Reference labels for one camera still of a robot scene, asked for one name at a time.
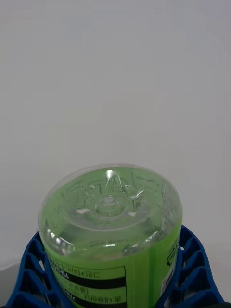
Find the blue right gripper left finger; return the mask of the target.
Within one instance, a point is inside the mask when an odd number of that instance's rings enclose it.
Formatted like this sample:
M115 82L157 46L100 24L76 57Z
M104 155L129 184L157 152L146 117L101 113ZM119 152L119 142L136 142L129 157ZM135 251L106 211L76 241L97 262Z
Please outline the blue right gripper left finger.
M8 308L71 308L71 301L54 280L45 249L36 233L22 256Z

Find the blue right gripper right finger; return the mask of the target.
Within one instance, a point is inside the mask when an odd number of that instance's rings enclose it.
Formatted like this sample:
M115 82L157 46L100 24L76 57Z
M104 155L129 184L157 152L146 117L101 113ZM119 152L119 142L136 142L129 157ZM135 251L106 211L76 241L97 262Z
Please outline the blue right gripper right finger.
M157 308L217 308L225 303L199 239L181 227L175 272Z

